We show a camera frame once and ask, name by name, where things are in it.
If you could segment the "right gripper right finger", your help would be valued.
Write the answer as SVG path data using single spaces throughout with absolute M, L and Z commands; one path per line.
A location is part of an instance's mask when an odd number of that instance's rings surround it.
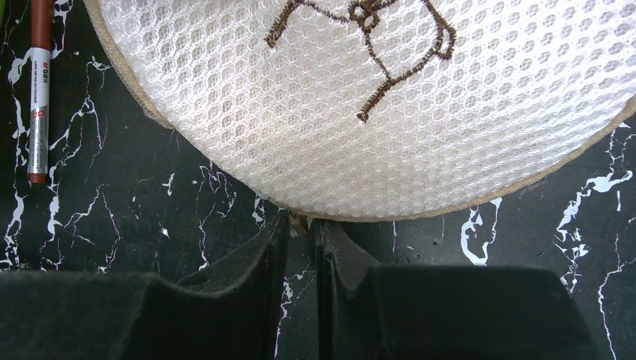
M 597 359 L 550 271 L 383 264 L 339 223 L 313 224 L 321 359 Z

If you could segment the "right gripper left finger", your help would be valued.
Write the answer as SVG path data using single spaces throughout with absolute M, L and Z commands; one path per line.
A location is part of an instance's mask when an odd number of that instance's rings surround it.
M 3 359 L 272 359 L 289 241 L 278 217 L 208 268 L 1 275 Z

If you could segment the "round white mesh laundry bag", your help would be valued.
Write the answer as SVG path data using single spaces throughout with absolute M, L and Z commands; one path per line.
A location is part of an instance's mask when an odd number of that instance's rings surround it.
M 139 105 L 315 218 L 530 185 L 635 113 L 633 1 L 87 1 Z

